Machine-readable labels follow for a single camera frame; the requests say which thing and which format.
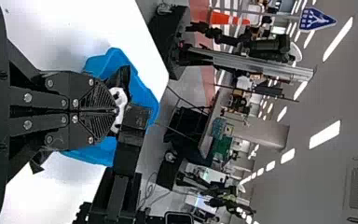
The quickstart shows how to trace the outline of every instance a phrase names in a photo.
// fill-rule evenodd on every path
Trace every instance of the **ceiling light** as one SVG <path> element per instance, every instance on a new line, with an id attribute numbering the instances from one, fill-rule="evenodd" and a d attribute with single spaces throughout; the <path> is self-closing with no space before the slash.
<path id="1" fill-rule="evenodd" d="M 281 119 L 283 118 L 283 116 L 286 114 L 287 112 L 287 106 L 284 107 L 284 109 L 282 109 L 281 113 L 279 113 L 277 121 L 281 121 Z"/>
<path id="2" fill-rule="evenodd" d="M 312 40 L 312 38 L 313 38 L 314 35 L 315 35 L 315 31 L 314 31 L 314 30 L 310 31 L 310 33 L 309 33 L 308 36 L 307 36 L 307 39 L 305 39 L 304 49 L 307 48 L 308 44 L 310 43 L 310 41 Z"/>
<path id="3" fill-rule="evenodd" d="M 293 34 L 295 33 L 296 27 L 297 27 L 297 22 L 295 22 L 295 25 L 293 26 L 292 31 L 290 32 L 290 38 L 293 37 Z"/>
<path id="4" fill-rule="evenodd" d="M 308 0 L 304 0 L 303 6 L 301 7 L 301 10 L 304 10 L 305 6 L 307 5 Z"/>
<path id="5" fill-rule="evenodd" d="M 298 1 L 295 1 L 295 4 L 293 5 L 293 8 L 292 8 L 292 11 L 290 12 L 290 14 L 292 14 L 292 15 L 295 14 L 297 4 L 298 4 Z"/>
<path id="6" fill-rule="evenodd" d="M 270 112 L 271 112 L 272 107 L 274 107 L 274 104 L 273 104 L 273 103 L 271 103 L 271 104 L 269 105 L 267 113 L 270 113 Z"/>
<path id="7" fill-rule="evenodd" d="M 261 176 L 262 174 L 264 174 L 264 168 L 263 167 L 258 169 L 257 176 Z"/>
<path id="8" fill-rule="evenodd" d="M 328 140 L 336 137 L 339 135 L 339 130 L 341 127 L 341 121 L 337 121 L 334 124 L 328 126 L 327 128 L 323 129 L 319 133 L 316 133 L 310 139 L 310 149 L 313 149 L 320 144 L 327 142 Z"/>
<path id="9" fill-rule="evenodd" d="M 295 157 L 295 154 L 296 154 L 295 148 L 292 148 L 292 149 L 288 150 L 287 152 L 285 152 L 281 157 L 281 164 L 284 164 L 284 163 L 292 160 Z"/>
<path id="10" fill-rule="evenodd" d="M 307 87 L 308 82 L 302 82 L 301 85 L 298 87 L 298 89 L 295 92 L 295 96 L 294 99 L 296 100 L 298 98 L 298 96 L 300 96 L 301 92 L 303 90 L 305 90 L 305 88 Z"/>
<path id="11" fill-rule="evenodd" d="M 286 34 L 288 35 L 290 33 L 290 31 L 292 30 L 292 23 L 290 22 L 289 23 L 289 26 L 287 26 L 287 29 L 286 29 Z"/>
<path id="12" fill-rule="evenodd" d="M 298 10 L 300 9 L 300 7 L 301 7 L 301 0 L 298 1 L 298 4 L 297 4 L 295 13 L 298 12 Z"/>
<path id="13" fill-rule="evenodd" d="M 272 161 L 272 162 L 270 162 L 269 164 L 267 164 L 267 166 L 266 166 L 266 172 L 271 171 L 271 170 L 273 170 L 274 168 L 275 168 L 275 161 Z"/>
<path id="14" fill-rule="evenodd" d="M 251 216 L 246 217 L 246 223 L 248 223 L 248 224 L 252 223 L 252 217 Z"/>
<path id="15" fill-rule="evenodd" d="M 300 38 L 300 35 L 301 35 L 301 31 L 297 31 L 295 42 L 297 42 L 297 40 Z"/>
<path id="16" fill-rule="evenodd" d="M 339 31 L 336 38 L 334 38 L 333 42 L 331 42 L 330 46 L 327 48 L 327 50 L 324 52 L 324 58 L 323 61 L 325 62 L 330 55 L 333 53 L 333 51 L 336 49 L 338 44 L 341 42 L 341 40 L 347 35 L 347 33 L 350 31 L 350 29 L 353 26 L 353 17 L 350 17 L 350 19 L 345 23 L 344 27 Z"/>

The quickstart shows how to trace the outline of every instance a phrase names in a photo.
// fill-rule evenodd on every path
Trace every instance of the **white object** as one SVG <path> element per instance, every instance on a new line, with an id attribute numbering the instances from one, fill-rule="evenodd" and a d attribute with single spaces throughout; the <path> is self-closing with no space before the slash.
<path id="1" fill-rule="evenodd" d="M 331 42 L 330 46 L 327 48 L 327 50 L 324 52 L 323 61 L 325 62 L 330 55 L 333 53 L 333 51 L 336 49 L 339 43 L 341 43 L 342 39 L 348 34 L 350 29 L 353 26 L 353 17 L 350 17 L 345 23 L 345 25 L 342 27 L 342 29 L 339 31 L 336 38 L 334 38 L 333 42 Z"/>
<path id="2" fill-rule="evenodd" d="M 282 119 L 283 116 L 286 114 L 286 112 L 287 112 L 287 106 L 285 106 L 285 107 L 282 109 L 281 113 L 279 113 L 278 118 L 277 118 L 277 121 L 278 121 L 278 122 L 281 121 L 281 119 Z"/>
<path id="3" fill-rule="evenodd" d="M 322 131 L 316 133 L 310 138 L 310 149 L 313 149 L 324 142 L 336 137 L 339 135 L 339 131 L 341 128 L 341 121 L 338 120 Z"/>
<path id="4" fill-rule="evenodd" d="M 212 208 L 211 206 L 205 204 L 205 202 L 208 202 L 211 200 L 211 196 L 202 196 L 202 195 L 193 195 L 193 194 L 187 194 L 185 198 L 185 203 L 188 205 L 191 205 L 193 207 L 197 207 L 199 209 L 204 210 L 205 212 L 211 213 L 213 215 L 216 214 L 217 208 Z"/>
<path id="5" fill-rule="evenodd" d="M 271 161 L 269 164 L 267 164 L 266 166 L 266 172 L 271 171 L 275 168 L 275 161 Z"/>
<path id="6" fill-rule="evenodd" d="M 126 95 L 126 92 L 122 88 L 114 87 L 109 90 L 112 95 L 118 94 L 118 98 L 115 100 L 116 105 L 120 109 L 118 116 L 115 119 L 115 122 L 113 123 L 112 128 L 110 130 L 114 133 L 118 133 L 119 128 L 117 125 L 121 125 L 124 118 L 124 110 L 126 108 L 127 103 L 129 102 L 129 98 Z"/>
<path id="7" fill-rule="evenodd" d="M 8 39 L 37 68 L 80 72 L 91 56 L 120 48 L 158 100 L 168 72 L 134 0 L 0 0 Z M 72 223 L 92 202 L 104 167 L 54 153 L 32 175 L 25 166 L 7 185 L 0 224 Z"/>
<path id="8" fill-rule="evenodd" d="M 284 164 L 290 160 L 292 160 L 296 155 L 296 149 L 292 148 L 290 150 L 288 150 L 287 152 L 285 152 L 282 156 L 281 156 L 281 164 Z"/>
<path id="9" fill-rule="evenodd" d="M 294 42 L 291 42 L 290 43 L 290 51 L 289 51 L 289 54 L 293 55 L 296 57 L 296 62 L 301 62 L 302 59 L 303 59 L 303 56 L 302 56 L 302 52 L 301 52 L 301 49 L 298 47 L 297 44 L 295 44 Z"/>

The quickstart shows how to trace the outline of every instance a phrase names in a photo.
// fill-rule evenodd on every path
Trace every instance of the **metal pole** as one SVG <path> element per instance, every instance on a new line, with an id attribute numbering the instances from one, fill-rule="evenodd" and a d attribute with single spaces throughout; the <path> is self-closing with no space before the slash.
<path id="1" fill-rule="evenodd" d="M 260 15 L 260 16 L 279 17 L 279 18 L 287 19 L 289 21 L 299 21 L 301 19 L 301 17 L 298 17 L 298 16 L 272 14 L 272 13 L 267 13 L 267 12 L 254 12 L 254 11 L 249 11 L 249 10 L 231 9 L 231 8 L 226 8 L 226 7 L 211 7 L 211 9 L 232 11 L 232 12 L 239 12 L 239 13 L 247 13 L 247 14 Z"/>

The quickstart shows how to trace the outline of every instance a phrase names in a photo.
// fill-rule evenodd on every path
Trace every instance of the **white table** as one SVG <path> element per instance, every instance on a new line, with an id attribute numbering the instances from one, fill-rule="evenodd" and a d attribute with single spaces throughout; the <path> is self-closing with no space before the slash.
<path id="1" fill-rule="evenodd" d="M 161 99 L 168 72 L 134 0 L 1 0 L 8 38 L 37 68 L 81 71 L 88 57 L 122 49 Z M 104 167 L 53 154 L 45 172 L 25 166 L 7 185 L 0 223 L 72 223 L 92 202 Z"/>

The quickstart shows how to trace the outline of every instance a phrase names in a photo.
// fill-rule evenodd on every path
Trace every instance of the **mechanical part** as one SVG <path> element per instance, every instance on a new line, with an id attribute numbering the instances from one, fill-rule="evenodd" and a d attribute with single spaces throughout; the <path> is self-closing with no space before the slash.
<path id="1" fill-rule="evenodd" d="M 29 104 L 32 101 L 32 95 L 30 93 L 25 93 L 24 95 L 24 102 Z"/>
<path id="2" fill-rule="evenodd" d="M 68 121 L 68 120 L 67 120 L 66 117 L 62 117 L 62 118 L 61 118 L 61 123 L 66 124 L 67 121 Z"/>
<path id="3" fill-rule="evenodd" d="M 51 80 L 51 79 L 48 79 L 47 85 L 48 85 L 49 88 L 52 88 L 54 86 L 54 81 Z"/>
<path id="4" fill-rule="evenodd" d="M 89 137 L 89 144 L 92 145 L 94 143 L 94 138 L 93 137 Z"/>
<path id="5" fill-rule="evenodd" d="M 1 80 L 7 80 L 7 72 L 0 71 L 0 79 Z"/>
<path id="6" fill-rule="evenodd" d="M 73 123 L 78 123 L 78 122 L 79 122 L 79 118 L 78 118 L 77 115 L 74 115 L 74 116 L 72 117 L 72 122 L 73 122 Z"/>
<path id="7" fill-rule="evenodd" d="M 48 135 L 47 137 L 46 137 L 46 143 L 47 144 L 51 144 L 53 142 L 53 137 L 51 136 L 51 135 Z"/>
<path id="8" fill-rule="evenodd" d="M 262 73 L 265 76 L 279 77 L 280 79 L 293 81 L 310 81 L 314 70 L 309 68 L 292 67 L 283 63 L 275 63 L 256 58 L 233 55 L 221 51 L 209 49 L 189 48 L 189 52 L 204 57 L 203 61 L 213 65 L 238 69 L 251 73 Z"/>
<path id="9" fill-rule="evenodd" d="M 62 107 L 66 107 L 66 100 L 61 100 Z"/>
<path id="10" fill-rule="evenodd" d="M 77 99 L 75 99 L 73 102 L 72 102 L 72 106 L 74 108 L 77 108 L 79 106 L 79 101 Z"/>
<path id="11" fill-rule="evenodd" d="M 24 125 L 23 125 L 25 130 L 30 130 L 32 128 L 32 122 L 30 120 L 26 120 L 24 121 Z"/>

